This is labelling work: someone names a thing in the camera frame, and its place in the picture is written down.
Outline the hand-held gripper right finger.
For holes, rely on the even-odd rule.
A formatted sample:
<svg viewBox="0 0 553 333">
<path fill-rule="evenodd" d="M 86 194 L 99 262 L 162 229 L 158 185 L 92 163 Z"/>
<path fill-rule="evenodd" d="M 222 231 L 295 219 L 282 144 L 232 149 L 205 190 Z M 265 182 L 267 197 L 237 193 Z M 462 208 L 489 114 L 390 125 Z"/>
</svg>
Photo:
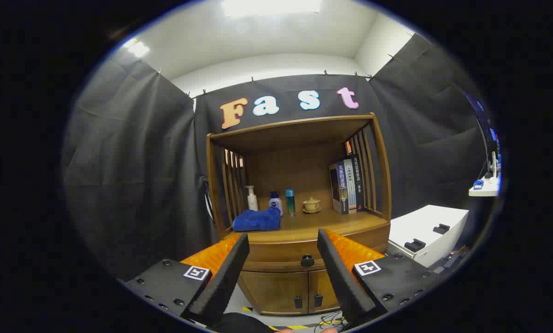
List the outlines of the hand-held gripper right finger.
<svg viewBox="0 0 553 333">
<path fill-rule="evenodd" d="M 331 230 L 319 229 L 317 247 L 348 329 L 406 308 L 439 282 L 405 255 L 384 255 Z"/>
</svg>

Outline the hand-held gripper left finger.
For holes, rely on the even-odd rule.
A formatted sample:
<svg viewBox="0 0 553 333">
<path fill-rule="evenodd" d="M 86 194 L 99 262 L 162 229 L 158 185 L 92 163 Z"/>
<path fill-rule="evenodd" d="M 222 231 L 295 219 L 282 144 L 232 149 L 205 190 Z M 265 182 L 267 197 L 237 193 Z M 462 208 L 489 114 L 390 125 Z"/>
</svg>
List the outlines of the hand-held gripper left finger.
<svg viewBox="0 0 553 333">
<path fill-rule="evenodd" d="M 212 326 L 223 316 L 249 252 L 248 235 L 240 233 L 182 261 L 161 259 L 124 286 L 173 318 Z"/>
</svg>

